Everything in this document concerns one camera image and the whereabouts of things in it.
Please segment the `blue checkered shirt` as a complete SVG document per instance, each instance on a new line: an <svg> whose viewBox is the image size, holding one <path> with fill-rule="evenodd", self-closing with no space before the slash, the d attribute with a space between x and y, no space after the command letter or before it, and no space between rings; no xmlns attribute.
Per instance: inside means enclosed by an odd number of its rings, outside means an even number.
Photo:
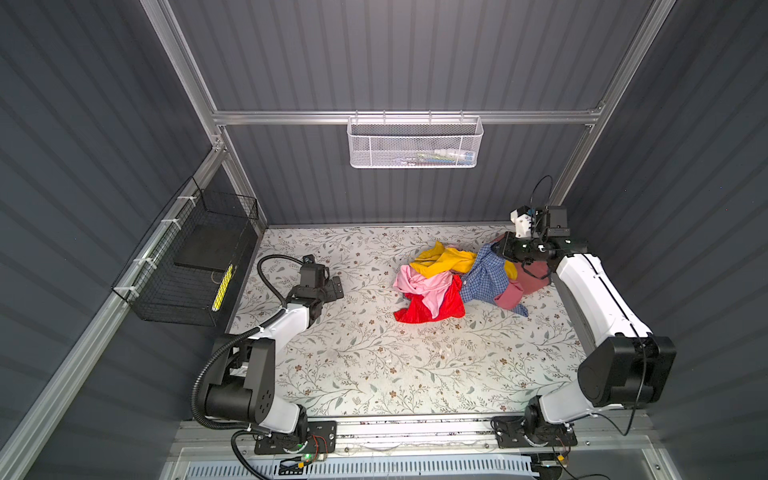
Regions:
<svg viewBox="0 0 768 480"><path fill-rule="evenodd" d="M521 304L522 285L517 279L510 279L505 270L513 264L494 253L492 246L493 243L482 246L471 270L462 277L462 301L481 301L528 317L528 309Z"/></svg>

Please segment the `yellow printed t-shirt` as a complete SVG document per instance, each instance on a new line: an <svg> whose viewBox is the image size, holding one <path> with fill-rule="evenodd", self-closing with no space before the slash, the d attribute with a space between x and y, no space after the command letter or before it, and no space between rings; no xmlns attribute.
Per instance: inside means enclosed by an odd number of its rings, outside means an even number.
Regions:
<svg viewBox="0 0 768 480"><path fill-rule="evenodd" d="M412 266L425 277L432 277L444 271L460 274L463 277L471 270L479 251L461 250L436 242L432 249L421 252L407 265Z"/></svg>

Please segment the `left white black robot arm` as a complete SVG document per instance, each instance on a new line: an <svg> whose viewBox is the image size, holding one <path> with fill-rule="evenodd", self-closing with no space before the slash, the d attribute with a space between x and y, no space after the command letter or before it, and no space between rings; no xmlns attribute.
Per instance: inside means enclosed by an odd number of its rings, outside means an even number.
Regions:
<svg viewBox="0 0 768 480"><path fill-rule="evenodd" d="M299 283L282 295L263 272L268 260L299 265ZM323 307L344 297L341 279L313 255L266 255L256 270L277 297L278 311L261 324L217 340L194 381L191 413L212 430L259 430L303 443L309 435L306 409L276 393L276 356L321 317Z"/></svg>

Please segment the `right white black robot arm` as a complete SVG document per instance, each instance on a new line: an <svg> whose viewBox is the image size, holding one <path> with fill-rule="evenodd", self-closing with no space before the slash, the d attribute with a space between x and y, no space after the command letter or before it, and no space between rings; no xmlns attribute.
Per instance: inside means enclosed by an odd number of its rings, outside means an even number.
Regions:
<svg viewBox="0 0 768 480"><path fill-rule="evenodd" d="M522 268L543 262L560 295L585 358L575 380L529 401L518 434L533 446L562 441L577 420L631 411L657 402L677 349L631 310L587 244L569 237L518 238L506 233L491 248Z"/></svg>

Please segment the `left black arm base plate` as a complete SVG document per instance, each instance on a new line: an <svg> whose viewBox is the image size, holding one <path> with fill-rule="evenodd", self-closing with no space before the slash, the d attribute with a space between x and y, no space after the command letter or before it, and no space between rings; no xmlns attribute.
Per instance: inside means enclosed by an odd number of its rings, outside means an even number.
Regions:
<svg viewBox="0 0 768 480"><path fill-rule="evenodd" d="M293 433L258 434L253 453L256 455L329 454L335 451L338 423L310 420L299 423Z"/></svg>

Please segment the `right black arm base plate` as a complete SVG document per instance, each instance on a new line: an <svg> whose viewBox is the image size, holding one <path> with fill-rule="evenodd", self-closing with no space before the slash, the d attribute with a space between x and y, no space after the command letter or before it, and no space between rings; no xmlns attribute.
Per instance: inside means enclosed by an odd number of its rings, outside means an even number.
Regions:
<svg viewBox="0 0 768 480"><path fill-rule="evenodd" d="M564 424L534 423L523 416L495 416L490 421L499 448L575 447L578 439Z"/></svg>

